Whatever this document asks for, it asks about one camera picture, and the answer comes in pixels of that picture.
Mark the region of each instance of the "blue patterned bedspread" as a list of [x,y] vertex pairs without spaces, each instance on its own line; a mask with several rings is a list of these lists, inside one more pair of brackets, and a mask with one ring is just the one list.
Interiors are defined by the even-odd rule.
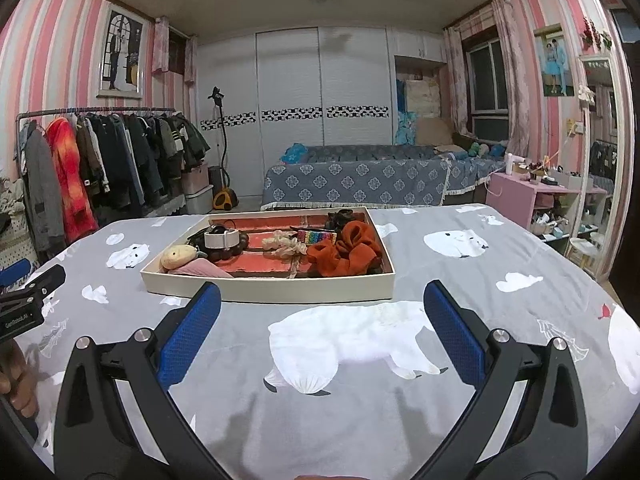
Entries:
[[494,158],[443,160],[431,146],[320,146],[305,164],[267,171],[262,209],[442,205],[503,170]]

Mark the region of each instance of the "orange scrunchie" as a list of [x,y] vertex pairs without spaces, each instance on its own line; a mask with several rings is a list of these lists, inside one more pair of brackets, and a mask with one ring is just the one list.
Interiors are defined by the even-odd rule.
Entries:
[[335,245],[331,240],[322,240],[307,248],[306,257],[325,278],[361,276],[382,257],[382,249],[373,227],[354,220],[345,225]]

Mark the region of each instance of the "tan cushion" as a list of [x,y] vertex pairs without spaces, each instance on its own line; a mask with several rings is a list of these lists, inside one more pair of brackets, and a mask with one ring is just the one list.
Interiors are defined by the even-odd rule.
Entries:
[[452,130],[440,117],[420,117],[415,121],[416,146],[447,146],[453,144]]
[[437,146],[435,150],[439,153],[466,152],[464,148],[460,148],[460,146],[457,146],[455,144],[448,144],[447,146]]

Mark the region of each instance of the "gray coat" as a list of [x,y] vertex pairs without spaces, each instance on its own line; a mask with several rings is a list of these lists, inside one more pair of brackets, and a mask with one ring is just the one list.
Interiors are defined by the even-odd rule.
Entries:
[[37,251],[47,251],[65,239],[62,194],[51,149],[38,132],[31,132],[24,147],[29,183],[29,217]]

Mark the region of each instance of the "standing mirror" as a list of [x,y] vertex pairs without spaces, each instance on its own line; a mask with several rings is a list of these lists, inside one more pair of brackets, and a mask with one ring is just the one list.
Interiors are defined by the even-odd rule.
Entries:
[[577,237],[571,238],[568,256],[597,277],[616,185],[618,114],[609,59],[582,56],[587,86],[593,93],[589,105],[590,143],[584,207],[578,212]]

